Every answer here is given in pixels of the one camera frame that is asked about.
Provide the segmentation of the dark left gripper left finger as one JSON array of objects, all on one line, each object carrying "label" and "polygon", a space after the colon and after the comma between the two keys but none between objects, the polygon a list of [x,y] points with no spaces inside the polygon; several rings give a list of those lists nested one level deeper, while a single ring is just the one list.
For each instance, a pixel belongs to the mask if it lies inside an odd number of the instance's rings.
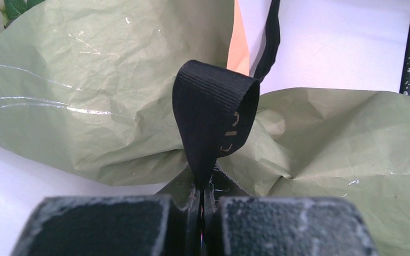
[{"label": "dark left gripper left finger", "polygon": [[12,255],[200,255],[200,196],[187,167],[154,195],[48,197]]}]

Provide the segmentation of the orange wrapping paper sheet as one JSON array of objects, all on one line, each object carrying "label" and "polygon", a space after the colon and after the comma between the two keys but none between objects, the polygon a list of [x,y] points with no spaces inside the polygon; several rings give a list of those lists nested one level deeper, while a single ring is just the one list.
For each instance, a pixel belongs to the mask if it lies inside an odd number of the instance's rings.
[{"label": "orange wrapping paper sheet", "polygon": [[[153,194],[186,165],[172,112],[196,59],[255,69],[269,1],[46,1],[0,34],[0,255],[48,196]],[[410,1],[282,1],[247,143],[256,196],[336,196],[381,255],[410,255]]]}]

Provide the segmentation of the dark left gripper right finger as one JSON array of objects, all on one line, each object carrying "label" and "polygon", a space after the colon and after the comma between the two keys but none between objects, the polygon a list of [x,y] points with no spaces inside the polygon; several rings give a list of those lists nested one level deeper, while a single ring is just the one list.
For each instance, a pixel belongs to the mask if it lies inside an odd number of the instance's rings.
[{"label": "dark left gripper right finger", "polygon": [[203,193],[203,255],[378,255],[356,207],[336,197],[254,197],[219,167]]}]

